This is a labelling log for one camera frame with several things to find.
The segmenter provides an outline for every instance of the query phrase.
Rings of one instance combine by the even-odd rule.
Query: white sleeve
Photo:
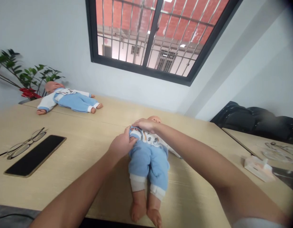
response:
[[[56,93],[51,93],[45,97],[42,98],[40,104],[38,105],[38,109],[45,109],[46,112],[49,112],[53,109],[53,107],[56,105],[56,102],[54,102],[54,95]]]
[[[172,153],[172,154],[174,154],[176,157],[178,157],[178,158],[181,158],[180,157],[180,155],[179,154],[177,154],[177,152],[176,151],[174,151],[173,150],[173,148],[172,147],[170,147],[169,145],[168,145],[168,150]]]
[[[233,224],[233,228],[286,228],[281,224],[261,218],[242,218]]]
[[[176,151],[173,150],[172,147],[170,147],[165,141],[162,140],[162,138],[160,138],[160,141],[162,144],[164,144],[167,148],[168,151],[170,151],[172,154],[174,154],[176,157],[181,158],[179,154],[176,153]]]
[[[79,91],[79,90],[73,90],[73,91],[78,92],[78,93],[81,93],[82,95],[87,96],[87,97],[90,97],[90,95],[91,95],[88,92],[83,92],[83,91]]]

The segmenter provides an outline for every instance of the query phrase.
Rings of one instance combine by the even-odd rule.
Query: glasses lens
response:
[[[7,154],[8,155],[11,155],[15,150],[19,149],[21,146],[23,146],[24,143],[19,143],[17,145],[14,145],[12,148],[10,148],[8,151],[7,151]]]
[[[41,139],[43,136],[45,135],[45,132],[44,131],[41,131],[41,130],[38,130],[36,132],[33,133],[32,135],[32,140],[35,142],[35,141],[38,141],[39,139]]]
[[[15,150],[14,151],[10,151],[7,154],[9,156],[16,157],[19,154],[23,153],[28,147],[29,147],[28,144],[21,143],[21,144],[18,144],[18,145],[13,146],[13,148],[15,148]]]

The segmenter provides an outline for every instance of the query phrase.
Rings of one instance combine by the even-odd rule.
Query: doll hand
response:
[[[155,134],[155,126],[157,124],[159,123],[142,118],[142,119],[136,120],[135,123],[132,124],[132,126],[140,127],[142,130],[146,130],[150,132],[151,134]]]
[[[44,114],[46,114],[46,110],[45,109],[38,109],[37,114],[38,115],[44,115]]]
[[[113,154],[114,157],[121,159],[125,156],[131,149],[133,149],[134,144],[137,142],[137,138],[131,139],[129,137],[130,126],[128,126],[124,133],[118,135],[109,146],[108,153]]]

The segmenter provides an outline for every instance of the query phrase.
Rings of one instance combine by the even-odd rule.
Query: table surface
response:
[[[290,146],[293,148],[293,145],[285,143],[285,142],[279,142],[272,139],[267,139],[255,135],[250,135],[247,133],[243,133],[240,131],[234,131],[227,128],[223,128],[223,130],[228,133],[233,139],[235,139],[240,145],[242,145],[244,148],[246,148],[251,154],[257,156],[260,159],[267,158],[263,155],[263,151],[270,151],[270,149],[265,145],[265,143],[271,143],[275,142],[276,145],[279,146]],[[291,158],[293,160],[293,155],[291,153],[287,153],[286,151],[283,151],[282,149],[277,148],[281,152],[285,153],[286,156]],[[284,162],[284,161],[277,161],[277,160],[268,160],[268,164],[272,167],[281,168],[285,170],[293,171],[293,162]]]
[[[158,115],[163,123],[211,146],[244,172],[286,214],[293,211],[293,191],[282,181],[265,183],[243,168],[250,153],[215,124],[178,114],[146,108],[112,98],[98,98],[104,108],[95,114],[55,107],[38,116],[39,101],[0,111],[0,153],[23,142],[42,127],[67,140],[28,178],[3,175],[23,157],[0,157],[0,204],[42,210],[61,191],[106,152],[114,137],[136,119]],[[230,227],[213,187],[186,162],[169,154],[169,187],[160,213],[165,227]],[[105,181],[87,217],[130,223],[132,203],[128,174],[129,157],[124,157]],[[153,226],[147,216],[139,225]]]

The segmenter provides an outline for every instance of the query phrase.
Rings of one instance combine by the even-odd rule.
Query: baby doll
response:
[[[149,120],[161,123],[157,116]],[[168,150],[177,157],[180,156],[169,147],[158,135],[137,127],[130,128],[130,137],[138,138],[133,149],[129,152],[131,161],[128,166],[133,192],[131,217],[137,222],[145,214],[156,227],[161,227],[160,204],[168,188]],[[151,187],[148,207],[145,197],[145,180],[150,179]]]
[[[78,90],[66,89],[61,83],[49,81],[45,85],[45,90],[49,94],[42,98],[37,114],[43,115],[53,109],[58,104],[61,107],[70,108],[77,112],[95,113],[96,109],[103,107],[102,103],[98,103],[95,95]]]

